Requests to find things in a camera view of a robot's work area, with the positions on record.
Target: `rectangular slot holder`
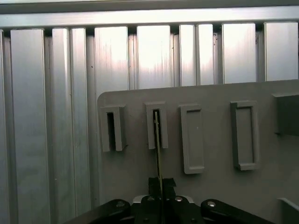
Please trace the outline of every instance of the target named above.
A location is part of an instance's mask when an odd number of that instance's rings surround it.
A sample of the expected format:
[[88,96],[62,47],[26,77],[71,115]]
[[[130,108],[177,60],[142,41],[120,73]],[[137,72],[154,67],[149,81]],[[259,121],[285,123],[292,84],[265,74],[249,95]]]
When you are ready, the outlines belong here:
[[100,109],[100,130],[103,152],[122,151],[126,146],[124,107],[107,106]]
[[259,129],[256,101],[230,102],[233,161],[239,170],[259,167]]
[[162,148],[168,148],[168,132],[167,132],[167,116],[166,116],[166,104],[165,102],[147,102],[146,107],[146,119],[148,127],[148,141],[149,149],[155,149],[155,133],[154,133],[154,121],[153,112],[159,111],[160,114],[160,128]]
[[201,106],[181,105],[182,142],[185,174],[200,174],[204,170]]

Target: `horizontal aluminum beam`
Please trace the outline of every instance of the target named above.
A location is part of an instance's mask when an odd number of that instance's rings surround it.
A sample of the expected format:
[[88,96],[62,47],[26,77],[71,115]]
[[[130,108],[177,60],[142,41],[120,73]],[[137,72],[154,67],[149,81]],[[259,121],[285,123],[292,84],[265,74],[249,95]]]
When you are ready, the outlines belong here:
[[298,21],[299,6],[0,14],[0,28]]

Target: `vertical metal bar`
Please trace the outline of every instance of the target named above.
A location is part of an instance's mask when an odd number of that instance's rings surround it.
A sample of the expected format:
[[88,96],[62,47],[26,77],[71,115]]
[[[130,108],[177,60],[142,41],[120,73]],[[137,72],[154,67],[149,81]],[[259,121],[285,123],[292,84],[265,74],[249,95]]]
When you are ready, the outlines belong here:
[[173,36],[173,60],[174,60],[174,87],[181,86],[181,63],[179,34]]
[[12,30],[19,220],[50,223],[43,30]]
[[70,32],[52,30],[51,107],[57,222],[76,215],[71,104]]
[[181,86],[196,85],[196,41],[195,26],[180,25]]
[[265,37],[264,31],[256,33],[256,80],[265,81]]
[[197,83],[200,85],[214,84],[213,25],[197,25],[196,37]]
[[44,67],[45,67],[45,98],[46,98],[46,123],[47,123],[47,145],[48,159],[47,167],[49,173],[49,196],[50,196],[50,218],[51,223],[57,223],[55,213],[55,183],[54,183],[54,160],[52,147],[52,113],[51,113],[51,85],[50,85],[50,56],[53,53],[53,40],[51,36],[44,38]]
[[138,56],[137,56],[137,35],[128,36],[128,73],[129,89],[138,89]]
[[139,26],[139,89],[171,87],[170,27]]
[[[95,83],[97,99],[103,92],[127,90],[128,84],[128,28],[108,27],[96,28],[94,36],[95,44]],[[100,152],[99,126],[97,128],[97,145]],[[99,200],[105,201],[102,193],[101,168],[99,166]]]
[[98,115],[94,69],[94,36],[86,37],[87,64],[87,112],[88,112],[88,145],[90,169],[90,193],[92,208],[99,206],[99,166],[98,166]]
[[7,171],[8,171],[8,197],[10,224],[18,222],[18,195],[17,174],[14,146],[14,106],[13,86],[11,75],[11,42],[9,37],[4,37],[4,98],[7,140]]
[[222,33],[213,33],[213,43],[214,43],[214,84],[223,84],[223,41]]
[[4,99],[4,35],[0,30],[0,223],[10,223],[9,158]]
[[298,23],[266,23],[266,81],[298,79]]
[[255,24],[223,24],[224,83],[256,81]]
[[91,209],[85,29],[71,30],[71,79],[76,215]]

